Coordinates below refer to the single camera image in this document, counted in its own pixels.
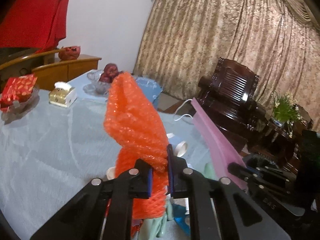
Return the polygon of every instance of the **silver rivet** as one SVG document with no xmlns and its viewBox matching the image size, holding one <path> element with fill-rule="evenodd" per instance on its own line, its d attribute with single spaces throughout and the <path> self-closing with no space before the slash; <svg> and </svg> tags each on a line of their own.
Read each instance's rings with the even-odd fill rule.
<svg viewBox="0 0 320 240">
<path fill-rule="evenodd" d="M 187 174 L 187 175 L 190 175 L 190 174 L 193 173 L 193 170 L 190 169 L 190 168 L 184 168 L 184 169 L 183 169 L 183 173 L 184 173 L 184 174 Z"/>
<path fill-rule="evenodd" d="M 220 181 L 224 185 L 229 185 L 231 183 L 231 179 L 229 179 L 228 177 L 222 177 Z"/>
<path fill-rule="evenodd" d="M 129 170 L 129 174 L 130 175 L 137 175 L 138 173 L 139 173 L 139 170 L 136 169 L 136 168 L 133 168 L 133 169 Z"/>
<path fill-rule="evenodd" d="M 101 184 L 101 179 L 95 178 L 95 179 L 91 180 L 91 184 L 94 186 L 98 186 Z"/>
</svg>

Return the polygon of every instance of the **red cloth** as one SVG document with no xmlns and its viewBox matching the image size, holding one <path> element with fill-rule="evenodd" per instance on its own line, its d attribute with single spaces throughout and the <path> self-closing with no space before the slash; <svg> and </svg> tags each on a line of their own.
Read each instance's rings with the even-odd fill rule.
<svg viewBox="0 0 320 240">
<path fill-rule="evenodd" d="M 0 47 L 57 47 L 66 37 L 69 0 L 16 0 L 0 24 Z"/>
</svg>

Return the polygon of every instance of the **gold tissue box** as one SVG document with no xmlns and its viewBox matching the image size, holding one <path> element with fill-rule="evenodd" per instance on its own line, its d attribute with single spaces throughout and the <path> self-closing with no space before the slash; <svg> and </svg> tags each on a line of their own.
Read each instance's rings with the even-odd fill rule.
<svg viewBox="0 0 320 240">
<path fill-rule="evenodd" d="M 72 87 L 70 90 L 55 88 L 49 93 L 49 103 L 62 107 L 69 107 L 76 100 L 76 89 Z"/>
</svg>

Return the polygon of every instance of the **red gift box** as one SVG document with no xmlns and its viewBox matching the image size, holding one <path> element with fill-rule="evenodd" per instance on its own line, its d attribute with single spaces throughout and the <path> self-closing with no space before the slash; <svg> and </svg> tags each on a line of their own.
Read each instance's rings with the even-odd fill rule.
<svg viewBox="0 0 320 240">
<path fill-rule="evenodd" d="M 31 96 L 36 80 L 37 77 L 33 74 L 9 78 L 2 92 L 0 110 L 6 112 L 13 101 L 26 102 Z"/>
</svg>

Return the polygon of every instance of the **beige patterned curtain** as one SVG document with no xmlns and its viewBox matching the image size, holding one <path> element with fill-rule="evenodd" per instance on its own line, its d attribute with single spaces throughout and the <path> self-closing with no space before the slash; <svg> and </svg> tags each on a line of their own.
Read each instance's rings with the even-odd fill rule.
<svg viewBox="0 0 320 240">
<path fill-rule="evenodd" d="M 302 0 L 155 0 L 134 73 L 181 98 L 219 57 L 260 76 L 255 98 L 292 92 L 320 131 L 320 35 Z"/>
</svg>

